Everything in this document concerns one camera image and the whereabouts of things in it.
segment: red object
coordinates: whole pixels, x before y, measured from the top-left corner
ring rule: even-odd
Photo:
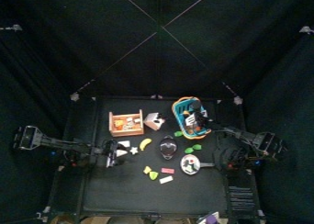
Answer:
[[[174,169],[162,168],[162,172],[163,172],[165,174],[174,174]]]

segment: basket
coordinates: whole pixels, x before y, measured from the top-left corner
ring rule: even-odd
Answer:
[[[194,101],[201,101],[201,99],[196,96],[185,96],[182,97],[177,102],[173,104],[173,113],[176,115],[181,130],[184,132],[184,135],[190,140],[200,140],[206,137],[206,135],[212,132],[210,129],[201,129],[201,130],[193,130],[189,129],[186,126],[186,118],[185,118],[185,111],[192,112],[192,104]]]

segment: toy banana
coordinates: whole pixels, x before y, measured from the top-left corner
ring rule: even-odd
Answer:
[[[141,144],[141,149],[142,149],[142,151],[143,151],[143,149],[146,148],[146,146],[147,146],[151,142],[153,142],[151,139],[145,139],[145,140],[142,141],[142,144]]]

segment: black backdrop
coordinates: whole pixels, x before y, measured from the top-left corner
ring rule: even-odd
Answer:
[[[50,191],[46,157],[17,162],[8,151],[18,126],[62,136],[77,92],[233,97],[224,83],[245,98],[248,128],[274,131],[294,154],[260,173],[264,210],[313,220],[314,50],[300,33],[313,14],[313,0],[2,0],[0,27],[23,27],[0,30],[3,220],[33,217]]]

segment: wooden box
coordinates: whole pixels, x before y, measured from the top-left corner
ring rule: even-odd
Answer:
[[[143,134],[142,110],[138,114],[114,115],[110,112],[110,132],[114,137]]]

